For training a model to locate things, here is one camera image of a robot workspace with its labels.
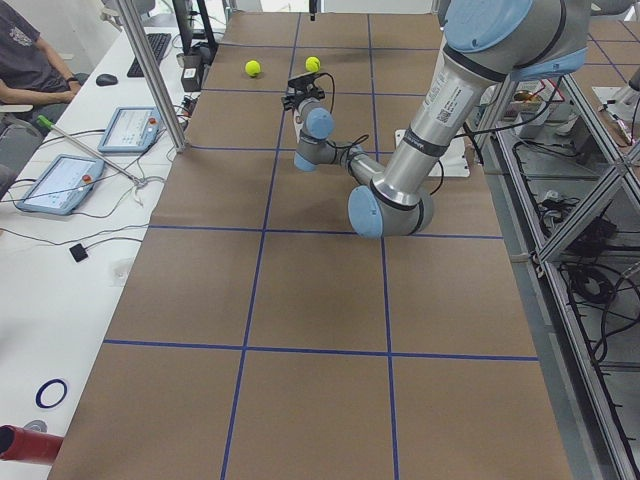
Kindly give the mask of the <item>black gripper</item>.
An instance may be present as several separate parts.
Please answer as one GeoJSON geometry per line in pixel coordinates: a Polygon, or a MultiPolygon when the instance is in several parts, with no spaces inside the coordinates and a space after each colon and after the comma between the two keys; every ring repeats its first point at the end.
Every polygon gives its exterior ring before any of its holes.
{"type": "Polygon", "coordinates": [[[324,90],[317,86],[312,86],[307,90],[289,88],[281,98],[281,102],[284,111],[294,111],[299,109],[303,102],[310,99],[323,100],[324,90]]]}

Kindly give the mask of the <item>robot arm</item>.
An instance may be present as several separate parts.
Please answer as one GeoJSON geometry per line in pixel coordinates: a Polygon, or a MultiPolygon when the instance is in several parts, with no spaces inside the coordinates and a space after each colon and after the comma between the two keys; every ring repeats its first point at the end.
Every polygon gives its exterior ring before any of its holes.
{"type": "Polygon", "coordinates": [[[354,143],[333,142],[331,113],[317,74],[290,78],[283,108],[297,121],[295,166],[340,165],[358,183],[348,216],[365,238],[412,235],[433,217],[422,184],[472,108],[492,85],[560,77],[585,62],[587,1],[452,1],[443,20],[443,64],[390,161],[382,165],[354,143]]]}

